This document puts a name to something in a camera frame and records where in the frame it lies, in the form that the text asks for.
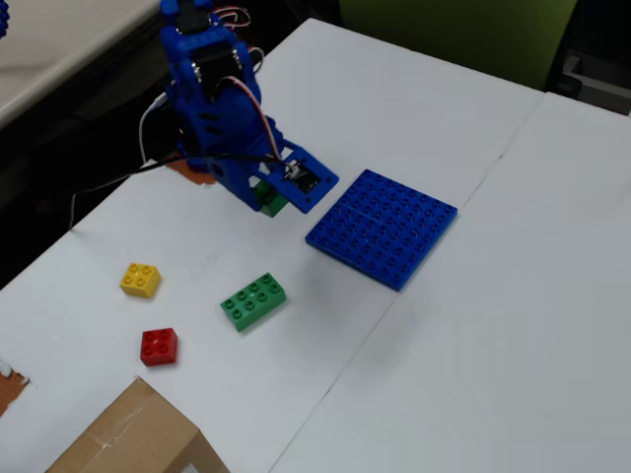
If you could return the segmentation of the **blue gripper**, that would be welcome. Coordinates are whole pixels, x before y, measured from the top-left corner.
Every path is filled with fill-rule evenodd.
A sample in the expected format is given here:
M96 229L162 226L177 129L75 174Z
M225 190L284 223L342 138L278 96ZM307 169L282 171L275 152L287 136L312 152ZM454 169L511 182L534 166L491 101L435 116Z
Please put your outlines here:
M279 158L283 150L281 133L273 118L265 118L269 127L256 118L244 133L210 149L210 169L219 182L253 211L260 211L261 204L249 179L280 174L286 169Z

